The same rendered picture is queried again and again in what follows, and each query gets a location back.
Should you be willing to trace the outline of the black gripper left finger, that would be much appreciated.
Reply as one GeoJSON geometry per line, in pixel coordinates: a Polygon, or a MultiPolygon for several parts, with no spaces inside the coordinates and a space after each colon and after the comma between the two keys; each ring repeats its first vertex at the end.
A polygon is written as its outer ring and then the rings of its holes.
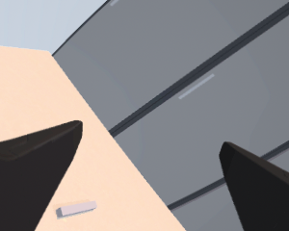
{"type": "Polygon", "coordinates": [[[35,231],[83,137],[72,120],[0,141],[0,231],[35,231]]]}

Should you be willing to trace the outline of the grey rectangular bar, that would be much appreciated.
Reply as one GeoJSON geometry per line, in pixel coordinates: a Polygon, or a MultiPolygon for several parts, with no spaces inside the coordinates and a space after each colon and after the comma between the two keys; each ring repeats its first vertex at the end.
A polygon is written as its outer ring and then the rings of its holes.
{"type": "Polygon", "coordinates": [[[74,205],[66,205],[56,209],[56,213],[58,214],[58,218],[67,217],[69,215],[76,215],[82,212],[88,212],[97,208],[96,200],[90,202],[83,202],[74,205]]]}

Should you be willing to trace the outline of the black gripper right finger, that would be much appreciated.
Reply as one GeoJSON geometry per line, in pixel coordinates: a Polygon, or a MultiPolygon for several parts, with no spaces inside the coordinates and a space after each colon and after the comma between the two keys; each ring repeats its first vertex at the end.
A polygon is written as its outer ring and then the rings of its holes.
{"type": "Polygon", "coordinates": [[[223,177],[244,231],[289,231],[289,172],[225,141],[223,177]]]}

